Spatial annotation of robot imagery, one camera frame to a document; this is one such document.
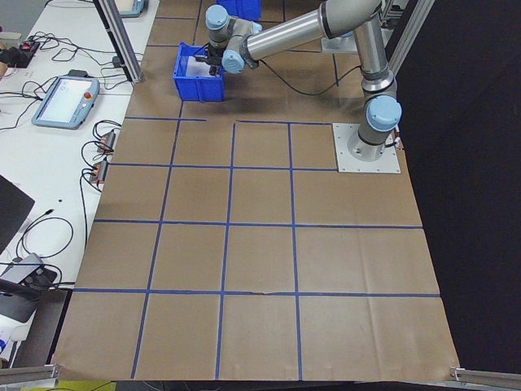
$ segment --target blue plastic bin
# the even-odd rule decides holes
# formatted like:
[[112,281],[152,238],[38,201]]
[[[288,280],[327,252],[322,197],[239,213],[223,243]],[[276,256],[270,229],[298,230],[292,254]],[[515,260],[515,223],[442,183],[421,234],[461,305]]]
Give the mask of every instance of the blue plastic bin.
[[261,18],[261,0],[217,0],[217,4],[226,8],[230,15],[246,20]]
[[179,44],[176,66],[173,69],[173,81],[176,83],[179,98],[200,102],[221,102],[225,98],[224,70],[219,69],[215,77],[190,77],[186,75],[188,59],[194,54],[204,54],[202,46]]

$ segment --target black cable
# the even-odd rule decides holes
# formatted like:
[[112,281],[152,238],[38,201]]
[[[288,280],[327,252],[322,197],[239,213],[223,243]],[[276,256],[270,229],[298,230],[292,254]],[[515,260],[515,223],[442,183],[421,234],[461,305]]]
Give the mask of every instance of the black cable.
[[13,126],[6,126],[4,128],[0,128],[0,130],[9,130],[9,129],[16,129],[18,127],[18,124],[20,122],[20,119],[22,118],[22,116],[24,116],[24,114],[29,110],[29,108],[31,106],[33,106],[36,102],[38,102],[39,100],[43,100],[43,99],[37,99],[37,98],[34,98],[35,100],[33,102],[31,102],[26,108],[25,110],[22,111],[22,113],[18,116],[18,118],[16,119],[16,122]]
[[27,99],[43,100],[36,95],[28,95],[28,94],[25,94],[22,92],[0,92],[0,95],[12,95],[12,96],[6,96],[4,98],[27,98]]
[[63,217],[46,217],[48,215],[50,215],[51,213],[54,212],[54,209],[49,209],[47,210],[45,213],[41,214],[40,216],[38,216],[33,222],[31,222],[27,228],[25,228],[24,232],[22,233],[22,236],[20,237],[20,239],[18,240],[18,242],[16,243],[16,247],[15,247],[15,254],[17,257],[20,257],[20,252],[19,252],[19,248],[20,248],[20,245],[21,245],[21,248],[27,253],[27,254],[30,254],[30,253],[33,253],[33,251],[30,251],[26,245],[25,245],[25,240],[27,239],[27,235],[28,233],[34,228],[36,227],[37,225],[39,224],[42,224],[43,222],[46,222],[46,221],[49,221],[49,220],[60,220],[60,221],[63,221],[65,222],[69,228],[71,229],[71,237],[69,238],[68,242],[59,250],[57,251],[56,253],[53,253],[51,255],[46,255],[46,256],[39,256],[41,259],[46,259],[46,258],[52,258],[52,257],[55,257],[56,255],[62,253],[63,251],[65,251],[65,249],[71,244],[72,242],[72,238],[74,237],[74,227],[72,226],[71,222]]
[[98,140],[101,140],[101,138],[103,137],[101,134],[99,134],[98,132],[98,126],[102,125],[102,124],[109,124],[109,125],[114,125],[114,126],[117,126],[117,129],[121,129],[121,124],[119,122],[115,122],[115,121],[112,121],[112,120],[101,120],[101,121],[98,121],[94,124],[93,128],[92,128],[92,135],[94,136],[94,138],[97,138]]
[[338,82],[342,81],[349,73],[353,72],[355,69],[357,68],[361,68],[360,65],[357,65],[356,67],[354,68],[351,68],[349,69],[344,75],[342,75],[338,81],[335,81],[333,84],[331,84],[330,86],[328,86],[327,88],[325,88],[324,90],[320,91],[320,92],[316,92],[316,93],[309,93],[309,92],[303,92],[301,90],[298,90],[297,88],[295,88],[294,86],[292,86],[290,83],[288,83],[282,76],[280,76],[278,74],[277,71],[275,71],[268,63],[266,63],[263,59],[260,59],[259,60],[261,63],[263,63],[271,72],[274,73],[274,75],[276,77],[278,77],[286,86],[288,86],[290,89],[294,90],[296,93],[298,94],[302,94],[302,95],[306,95],[306,96],[319,96],[319,95],[322,95],[322,94],[325,94],[327,91],[329,91],[331,88],[335,87],[337,85]]
[[[29,37],[28,39],[31,39],[35,42],[40,42],[40,48],[39,50],[41,51],[47,51],[47,50],[50,50],[50,49],[55,49],[56,47],[58,47],[60,44],[64,44],[64,45],[69,45],[72,47],[72,49],[69,49],[67,47],[64,47],[62,49],[60,49],[58,51],[58,53],[56,53],[55,55],[53,55],[51,57],[51,60],[55,61],[55,62],[60,62],[60,63],[64,63],[64,62],[68,62],[68,61],[72,61],[75,57],[76,57],[76,54],[78,52],[81,52],[81,53],[84,53],[85,55],[89,56],[97,65],[99,65],[100,67],[104,66],[104,65],[109,65],[111,64],[112,62],[111,61],[108,61],[106,63],[101,63],[99,62],[95,57],[93,57],[89,52],[93,52],[93,53],[101,53],[101,54],[109,54],[109,55],[113,55],[115,54],[114,51],[101,51],[101,50],[98,50],[98,49],[92,49],[92,48],[89,48],[89,47],[84,47],[84,46],[79,46],[77,45],[76,43],[74,43],[71,39],[69,38],[59,38],[59,37],[56,37],[53,33],[44,33],[42,31],[39,31],[37,33],[35,33],[34,35],[32,35],[31,37]],[[52,46],[49,46],[49,43],[50,42],[53,42],[54,45]],[[60,56],[65,52],[65,51],[69,51],[71,52],[71,55],[70,57],[67,57],[66,59],[61,59]]]
[[43,100],[43,98],[41,98],[41,97],[38,96],[37,91],[38,91],[38,90],[41,90],[43,94],[46,94],[47,91],[49,90],[49,89],[46,89],[46,88],[45,88],[46,84],[49,83],[49,81],[54,81],[54,80],[57,79],[57,78],[58,78],[57,76],[49,77],[49,78],[48,78],[47,80],[45,80],[42,84],[40,84],[40,83],[38,83],[38,82],[36,82],[36,81],[33,81],[33,80],[28,80],[28,81],[26,81],[26,82],[24,83],[24,85],[22,86],[22,92],[21,92],[21,93],[22,93],[22,94],[25,94],[25,87],[26,87],[26,85],[31,84],[31,83],[32,83],[32,84],[36,84],[37,87],[33,90],[33,94],[34,94],[38,99]]
[[49,220],[58,220],[58,221],[61,221],[61,222],[65,222],[68,225],[68,227],[71,229],[71,236],[68,239],[68,242],[60,250],[58,250],[56,253],[52,253],[51,255],[44,255],[44,256],[39,255],[39,257],[41,259],[47,259],[47,258],[55,257],[58,254],[61,254],[63,251],[65,251],[65,249],[71,244],[72,238],[74,237],[74,227],[72,226],[71,222],[69,220],[67,220],[66,218],[63,218],[63,217],[47,217],[47,218],[44,218],[44,219],[40,220],[39,222],[34,222],[32,225],[28,226],[25,229],[24,233],[22,234],[22,237],[20,238],[20,242],[22,244],[22,248],[24,249],[24,251],[27,254],[34,253],[34,251],[30,251],[27,248],[27,245],[25,243],[27,241],[28,233],[31,230],[33,230],[36,226],[38,226],[39,224],[42,224],[43,222],[48,222]]
[[81,195],[81,207],[82,207],[82,210],[83,210],[83,222],[84,222],[84,228],[85,228],[85,243],[84,243],[84,248],[87,247],[87,240],[88,240],[88,224],[87,224],[87,208],[85,206],[85,193],[84,193],[84,190],[83,190],[83,181],[86,181],[90,187],[92,187],[93,189],[95,189],[96,191],[98,192],[101,192],[101,190],[95,186],[93,186],[92,183],[90,183],[90,180],[86,177],[87,174],[90,174],[91,176],[94,175],[94,173],[92,171],[90,171],[89,169],[83,169],[81,171],[81,175],[80,175],[80,195]]
[[128,80],[120,81],[119,83],[116,83],[115,85],[113,85],[111,87],[107,87],[107,86],[104,86],[104,87],[105,87],[105,90],[114,90],[118,85],[126,83],[126,82],[128,82]]
[[34,219],[33,222],[31,222],[27,228],[25,228],[24,232],[22,232],[22,236],[20,237],[20,239],[18,240],[18,242],[16,243],[16,247],[15,247],[15,254],[16,254],[16,257],[17,258],[20,258],[20,253],[18,252],[18,248],[20,247],[20,242],[22,241],[22,239],[24,238],[24,234],[25,232],[30,229],[32,226],[34,226],[35,224],[37,224],[41,218],[44,218],[45,216],[49,216],[51,213],[53,213],[55,210],[54,209],[49,209],[49,210],[46,210],[44,213],[42,213],[40,216],[36,217]]
[[87,159],[85,158],[85,147],[90,144],[94,144],[96,147],[101,148],[104,151],[108,151],[110,153],[114,152],[114,150],[112,148],[110,148],[106,143],[99,141],[99,139],[88,141],[85,144],[83,144],[83,146],[81,146],[81,159],[83,159],[85,164],[88,165],[91,169],[95,169],[96,167],[94,167],[91,163],[89,163],[87,161]]

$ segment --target gray device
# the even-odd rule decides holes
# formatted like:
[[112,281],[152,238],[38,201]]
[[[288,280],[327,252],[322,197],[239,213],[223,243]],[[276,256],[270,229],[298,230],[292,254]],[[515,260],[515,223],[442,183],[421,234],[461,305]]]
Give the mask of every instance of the gray device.
[[42,260],[36,254],[29,254],[15,266],[8,266],[0,278],[12,283],[21,283],[37,268],[42,267]]
[[32,123],[52,128],[77,129],[98,97],[99,81],[88,77],[58,77],[46,93]]

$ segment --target electrical wire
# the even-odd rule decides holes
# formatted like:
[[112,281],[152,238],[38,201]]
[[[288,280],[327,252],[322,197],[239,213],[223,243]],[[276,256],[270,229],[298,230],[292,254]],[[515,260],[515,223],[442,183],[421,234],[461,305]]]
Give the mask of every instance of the electrical wire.
[[85,228],[85,243],[84,247],[87,247],[87,240],[88,240],[88,223],[87,223],[87,208],[85,206],[85,192],[83,189],[83,181],[87,182],[90,187],[92,187],[97,192],[101,193],[101,190],[99,187],[95,187],[92,183],[90,183],[90,180],[86,177],[86,175],[90,174],[90,176],[94,175],[94,173],[90,169],[83,169],[81,171],[80,175],[80,195],[81,195],[81,207],[83,210],[83,222],[84,222],[84,228]]
[[81,147],[81,159],[83,159],[85,164],[88,165],[91,169],[95,169],[95,167],[91,163],[89,163],[87,161],[87,159],[85,158],[85,147],[87,147],[90,144],[94,144],[96,147],[103,149],[105,152],[109,152],[109,153],[114,152],[114,150],[112,148],[110,148],[106,143],[103,143],[99,140],[100,139],[88,141],[87,143],[83,144],[83,146]]
[[30,251],[25,244],[25,241],[27,240],[27,235],[32,229],[34,229],[34,227],[38,226],[39,224],[42,224],[43,222],[49,221],[49,220],[59,220],[59,221],[65,222],[71,229],[71,237],[69,238],[68,242],[56,253],[52,253],[51,255],[46,255],[46,256],[39,256],[39,257],[41,259],[55,257],[56,255],[65,251],[65,249],[70,245],[70,243],[72,242],[72,238],[74,237],[74,227],[72,226],[72,224],[69,220],[67,220],[63,217],[46,217],[46,216],[49,216],[53,212],[54,212],[54,209],[47,210],[44,214],[38,216],[33,222],[31,222],[27,226],[27,228],[25,228],[24,232],[22,233],[22,236],[16,243],[15,254],[17,257],[20,257],[20,252],[19,252],[20,246],[27,254],[34,253],[33,251]]
[[10,130],[10,129],[16,129],[18,127],[18,124],[20,123],[20,120],[22,118],[22,116],[24,116],[24,114],[30,109],[31,106],[33,106],[36,102],[38,102],[39,100],[42,100],[42,99],[37,99],[35,98],[35,100],[33,102],[31,102],[26,108],[25,110],[22,111],[22,113],[18,116],[18,118],[16,119],[16,122],[13,126],[6,126],[6,127],[3,127],[3,128],[0,128],[0,130]]
[[278,74],[277,71],[275,71],[275,69],[273,69],[271,67],[271,65],[269,65],[268,63],[266,63],[263,59],[260,59],[259,60],[261,63],[263,63],[271,72],[274,73],[274,75],[276,77],[278,77],[286,86],[288,86],[291,90],[294,90],[296,93],[298,94],[302,94],[302,95],[306,95],[306,96],[319,96],[319,95],[322,95],[322,94],[325,94],[327,91],[329,91],[331,88],[337,86],[337,83],[341,82],[348,74],[350,74],[351,72],[353,72],[355,69],[357,68],[361,68],[360,65],[357,65],[356,67],[353,67],[351,69],[349,69],[344,75],[342,75],[338,81],[334,82],[333,84],[331,84],[330,86],[328,86],[327,88],[325,88],[324,90],[320,91],[320,92],[315,92],[315,93],[309,93],[309,92],[304,92],[304,91],[301,91],[297,88],[295,88],[294,86],[292,86],[290,83],[288,83],[284,77],[282,77],[280,74]]
[[116,128],[113,128],[112,130],[120,130],[121,129],[121,124],[119,122],[115,122],[115,121],[112,121],[112,120],[101,120],[101,121],[98,121],[94,124],[94,126],[92,127],[92,135],[94,136],[94,138],[98,139],[98,140],[101,140],[102,139],[102,135],[98,132],[98,126],[102,125],[102,124],[108,124],[108,125],[114,125],[116,126]]
[[[106,55],[114,55],[116,53],[114,51],[101,51],[98,49],[92,49],[89,47],[80,46],[80,45],[77,45],[76,43],[74,43],[70,38],[56,37],[53,33],[44,33],[42,31],[36,32],[34,35],[30,36],[28,39],[35,41],[35,42],[40,42],[40,47],[39,47],[40,51],[48,51],[50,49],[55,49],[55,48],[59,47],[60,44],[70,46],[72,49],[69,49],[68,47],[64,47],[64,48],[60,49],[58,51],[58,53],[56,53],[55,55],[53,55],[51,57],[51,60],[53,60],[55,62],[60,62],[60,63],[72,61],[76,57],[76,54],[81,52],[81,53],[87,55],[88,57],[90,57],[97,65],[102,67],[104,65],[111,64],[112,61],[107,61],[106,63],[101,63],[95,57],[93,57],[90,52],[106,54]],[[69,57],[67,57],[65,59],[61,59],[60,56],[64,52],[70,52],[71,54]]]
[[[115,89],[118,85],[120,84],[123,84],[125,82],[127,82],[128,80],[126,80],[126,75],[124,73],[117,73],[116,75],[104,75],[103,74],[103,71],[107,70],[107,69],[117,69],[116,67],[104,67],[104,68],[101,68],[100,69],[100,72],[101,72],[101,77],[96,77],[97,79],[103,79],[103,88],[105,90],[113,90]],[[123,81],[120,81],[112,86],[108,86],[107,84],[107,79],[110,78],[110,77],[125,77],[125,80]]]
[[57,252],[52,253],[51,255],[44,255],[44,256],[39,255],[39,257],[41,259],[47,259],[47,258],[55,257],[55,256],[61,254],[63,251],[65,251],[65,249],[70,245],[70,243],[72,242],[72,238],[74,237],[74,227],[72,226],[71,222],[69,220],[63,218],[63,217],[48,217],[48,218],[44,218],[43,220],[40,220],[37,223],[33,223],[31,226],[28,226],[27,229],[22,234],[22,237],[20,238],[20,242],[22,244],[22,248],[24,249],[24,251],[26,253],[28,253],[28,254],[34,253],[34,251],[30,251],[28,249],[27,244],[26,244],[28,233],[31,230],[33,230],[34,227],[38,226],[39,224],[42,224],[43,222],[48,222],[49,220],[56,220],[56,221],[65,222],[68,225],[68,227],[71,229],[71,236],[69,237],[67,243],[60,250],[58,250]]

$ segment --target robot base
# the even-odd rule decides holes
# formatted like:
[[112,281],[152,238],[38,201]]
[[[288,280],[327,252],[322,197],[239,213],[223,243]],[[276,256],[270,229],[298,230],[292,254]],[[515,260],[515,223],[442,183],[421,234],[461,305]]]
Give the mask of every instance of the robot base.
[[[348,140],[358,131],[360,124],[333,124],[335,136],[336,161],[340,173],[356,174],[400,174],[400,163],[394,147],[385,148],[383,154],[375,161],[362,161],[354,157],[348,150]],[[387,138],[392,143],[392,136]]]

